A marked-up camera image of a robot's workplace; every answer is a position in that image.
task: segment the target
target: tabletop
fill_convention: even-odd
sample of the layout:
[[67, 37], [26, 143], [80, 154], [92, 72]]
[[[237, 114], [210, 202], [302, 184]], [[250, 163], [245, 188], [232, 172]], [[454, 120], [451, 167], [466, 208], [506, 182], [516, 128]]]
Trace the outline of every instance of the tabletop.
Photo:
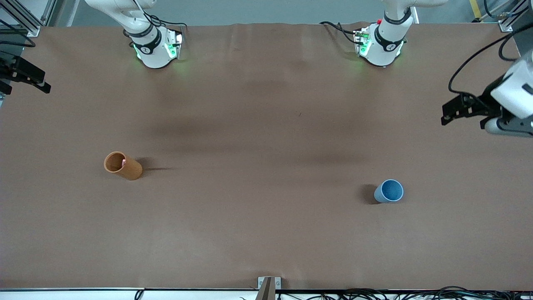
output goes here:
[[[531, 140], [440, 124], [497, 25], [413, 25], [386, 68], [331, 28], [253, 24], [189, 27], [148, 69], [121, 31], [24, 51], [52, 92], [0, 108], [0, 286], [533, 289]], [[455, 87], [508, 67], [489, 49]], [[107, 173], [113, 151], [143, 176]], [[405, 195], [376, 204], [389, 178]]]

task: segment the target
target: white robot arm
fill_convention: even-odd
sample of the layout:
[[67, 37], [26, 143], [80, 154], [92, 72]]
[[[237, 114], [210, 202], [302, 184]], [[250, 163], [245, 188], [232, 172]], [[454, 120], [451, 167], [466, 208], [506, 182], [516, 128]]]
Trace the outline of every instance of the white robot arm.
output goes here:
[[411, 7], [434, 7], [448, 0], [380, 0], [385, 3], [381, 23], [374, 23], [355, 33], [356, 53], [377, 66], [387, 66], [400, 55], [405, 34], [413, 24]]
[[495, 135], [533, 138], [533, 50], [518, 59], [482, 95], [460, 94], [442, 106], [442, 125], [485, 116], [481, 128]]
[[178, 58], [183, 42], [179, 31], [155, 26], [144, 15], [157, 0], [85, 0], [117, 21], [133, 41], [137, 57], [149, 68], [162, 68]]

